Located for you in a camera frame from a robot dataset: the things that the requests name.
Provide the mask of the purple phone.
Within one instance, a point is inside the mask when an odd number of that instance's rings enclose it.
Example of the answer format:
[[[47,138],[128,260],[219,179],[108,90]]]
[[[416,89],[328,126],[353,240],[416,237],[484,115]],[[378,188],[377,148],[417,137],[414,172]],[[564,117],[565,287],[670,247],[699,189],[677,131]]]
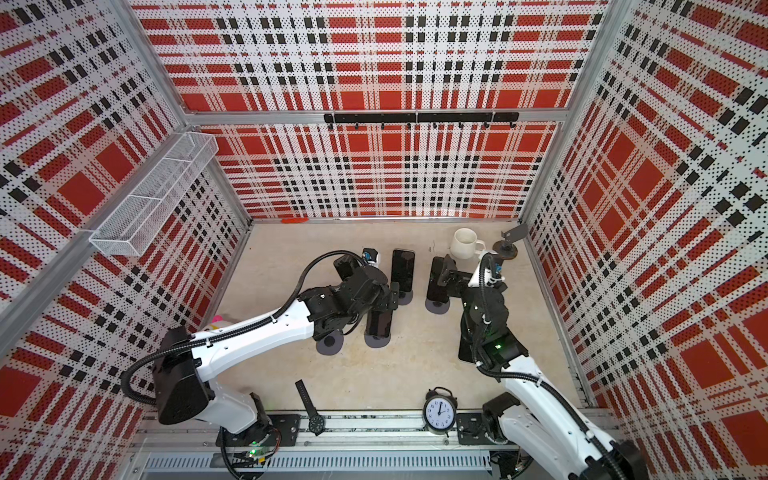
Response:
[[[391,337],[391,325],[393,313],[396,311],[397,303],[388,303],[387,305],[378,305],[369,311],[367,318],[365,335],[375,341],[388,340]]]

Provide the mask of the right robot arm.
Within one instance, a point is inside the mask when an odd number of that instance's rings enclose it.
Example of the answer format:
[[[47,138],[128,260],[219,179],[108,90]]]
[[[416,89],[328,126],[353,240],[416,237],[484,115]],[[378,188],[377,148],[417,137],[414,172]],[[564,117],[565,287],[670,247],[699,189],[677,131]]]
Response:
[[[554,479],[646,479],[646,460],[588,419],[542,372],[507,325],[503,260],[480,254],[473,272],[436,257],[430,283],[462,303],[459,357],[497,381],[503,393],[483,406],[482,432],[520,447]]]

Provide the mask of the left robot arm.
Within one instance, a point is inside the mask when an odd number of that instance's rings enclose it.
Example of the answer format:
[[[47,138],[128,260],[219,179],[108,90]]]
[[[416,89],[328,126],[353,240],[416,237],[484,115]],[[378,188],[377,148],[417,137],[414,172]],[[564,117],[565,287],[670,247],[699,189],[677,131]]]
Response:
[[[205,421],[220,430],[218,446],[247,446],[280,430],[259,396],[218,383],[219,374],[277,347],[307,339],[326,356],[340,352],[363,320],[387,329],[398,308],[400,285],[366,258],[330,252],[340,284],[305,289],[299,281],[277,310],[221,329],[168,331],[158,351],[136,361],[121,376],[130,399],[156,408],[163,425]]]

